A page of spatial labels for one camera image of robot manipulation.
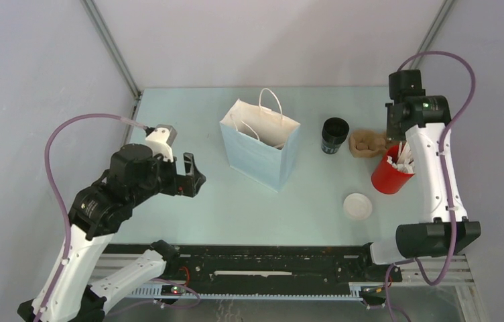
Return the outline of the light blue paper bag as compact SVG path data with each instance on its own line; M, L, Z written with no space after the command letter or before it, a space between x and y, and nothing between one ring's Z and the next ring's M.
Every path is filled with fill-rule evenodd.
M282 190L296 163L301 124L284 115L277 95L263 88L255 105L237 99L219 125L230 167Z

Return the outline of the white paper straw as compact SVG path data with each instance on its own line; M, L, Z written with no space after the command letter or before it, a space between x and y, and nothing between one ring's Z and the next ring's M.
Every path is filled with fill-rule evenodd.
M407 158L407 143L406 142L400 142L399 147L398 147L398 153L397 153L397 163L401 164L404 163L406 158Z

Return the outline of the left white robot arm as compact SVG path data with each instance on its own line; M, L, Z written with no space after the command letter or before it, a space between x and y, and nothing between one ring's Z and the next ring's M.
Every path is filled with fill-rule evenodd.
M177 276L179 252L160 240L134 263L98 282L90 281L101 254L134 208L158 194L198 194L206 178L191 153L185 153L183 161L185 173L178 174L174 160L143 144L127 144L115 152L101 177L76 195L60 259L40 294L20 304L18 315L24 321L102 321L143 283Z

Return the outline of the red cup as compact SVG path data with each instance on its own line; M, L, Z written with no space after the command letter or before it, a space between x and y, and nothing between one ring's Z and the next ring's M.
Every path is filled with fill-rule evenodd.
M394 195L414 176L394 166L398 152L398 145L390 147L371 175L371 183L380 193Z

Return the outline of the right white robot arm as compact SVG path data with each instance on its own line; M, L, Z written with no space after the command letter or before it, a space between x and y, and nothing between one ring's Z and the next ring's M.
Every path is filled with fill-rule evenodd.
M409 145L424 210L419 223L401 224L393 238L371 244L371 254L357 263L365 280L382 275L384 264L455 255L481 234L481 224L468 220L458 191L447 99L427 96L423 90L392 94L390 98L386 104L387 135Z

